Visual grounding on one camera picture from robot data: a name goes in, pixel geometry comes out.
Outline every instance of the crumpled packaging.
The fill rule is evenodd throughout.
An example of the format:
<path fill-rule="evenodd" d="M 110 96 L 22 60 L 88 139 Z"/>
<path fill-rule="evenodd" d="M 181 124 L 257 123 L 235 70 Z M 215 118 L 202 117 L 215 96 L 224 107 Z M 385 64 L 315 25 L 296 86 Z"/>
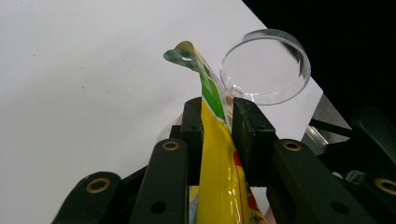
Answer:
<path fill-rule="evenodd" d="M 199 186 L 190 186 L 190 223 L 266 223 L 233 144 L 226 92 L 218 77 L 189 41 L 163 57 L 198 72 L 202 85 L 204 145 Z"/>

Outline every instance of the plastic wrapper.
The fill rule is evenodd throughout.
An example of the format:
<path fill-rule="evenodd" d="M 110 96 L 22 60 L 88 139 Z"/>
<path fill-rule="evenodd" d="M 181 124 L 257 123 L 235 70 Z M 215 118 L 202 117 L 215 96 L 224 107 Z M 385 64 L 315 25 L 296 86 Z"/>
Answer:
<path fill-rule="evenodd" d="M 233 144 L 218 77 L 189 41 L 163 57 L 198 72 L 201 79 L 204 145 L 199 186 L 190 187 L 190 223 L 266 223 Z"/>

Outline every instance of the white surface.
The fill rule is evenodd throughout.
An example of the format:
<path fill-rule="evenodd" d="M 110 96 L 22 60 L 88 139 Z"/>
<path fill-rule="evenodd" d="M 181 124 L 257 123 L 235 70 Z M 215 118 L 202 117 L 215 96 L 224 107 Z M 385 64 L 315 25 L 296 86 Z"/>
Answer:
<path fill-rule="evenodd" d="M 2 1 L 0 223 L 51 223 L 84 176 L 147 165 L 201 95 L 196 73 L 163 54 L 190 40 L 217 72 L 236 38 L 262 28 L 240 0 Z M 302 137 L 315 110 L 320 88 L 304 92 L 264 108 L 282 138 Z"/>

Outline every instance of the clear plastic lid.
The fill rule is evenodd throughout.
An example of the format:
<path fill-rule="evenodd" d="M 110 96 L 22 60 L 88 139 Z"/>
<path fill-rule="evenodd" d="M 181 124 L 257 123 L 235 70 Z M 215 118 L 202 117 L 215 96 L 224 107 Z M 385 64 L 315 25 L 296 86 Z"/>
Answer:
<path fill-rule="evenodd" d="M 280 104 L 296 96 L 311 77 L 303 46 L 292 35 L 263 29 L 244 35 L 225 55 L 220 79 L 225 90 L 257 105 Z"/>

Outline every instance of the brass screw hole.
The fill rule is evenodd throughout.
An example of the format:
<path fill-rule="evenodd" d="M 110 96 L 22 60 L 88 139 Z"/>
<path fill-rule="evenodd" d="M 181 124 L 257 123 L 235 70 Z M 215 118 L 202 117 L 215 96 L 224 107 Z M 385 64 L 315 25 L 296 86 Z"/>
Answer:
<path fill-rule="evenodd" d="M 173 151 L 178 149 L 179 145 L 177 142 L 165 142 L 163 144 L 163 149 L 168 150 L 168 151 Z"/>
<path fill-rule="evenodd" d="M 375 184 L 379 189 L 396 196 L 396 182 L 386 178 L 377 178 Z"/>
<path fill-rule="evenodd" d="M 300 151 L 302 149 L 300 144 L 294 142 L 285 142 L 283 143 L 283 147 L 290 151 Z"/>
<path fill-rule="evenodd" d="M 92 180 L 88 185 L 86 190 L 89 193 L 99 193 L 102 192 L 110 186 L 110 180 L 105 177 L 100 177 Z"/>

